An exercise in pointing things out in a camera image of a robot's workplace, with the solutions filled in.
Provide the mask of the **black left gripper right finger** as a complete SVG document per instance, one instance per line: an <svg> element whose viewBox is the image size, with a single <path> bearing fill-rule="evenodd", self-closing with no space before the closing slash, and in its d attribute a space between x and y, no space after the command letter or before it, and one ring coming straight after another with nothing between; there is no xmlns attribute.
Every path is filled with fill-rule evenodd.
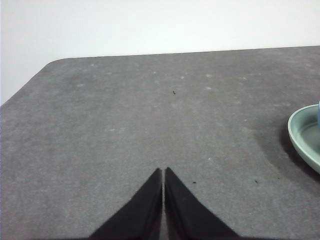
<svg viewBox="0 0 320 240"><path fill-rule="evenodd" d="M240 236L210 212L171 168L165 169L164 203L171 240L237 240Z"/></svg>

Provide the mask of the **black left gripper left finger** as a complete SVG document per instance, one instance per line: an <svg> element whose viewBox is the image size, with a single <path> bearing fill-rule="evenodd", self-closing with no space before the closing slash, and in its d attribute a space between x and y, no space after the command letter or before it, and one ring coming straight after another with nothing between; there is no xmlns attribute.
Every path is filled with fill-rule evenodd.
<svg viewBox="0 0 320 240"><path fill-rule="evenodd" d="M163 207L162 171L157 168L134 196L90 240L158 239Z"/></svg>

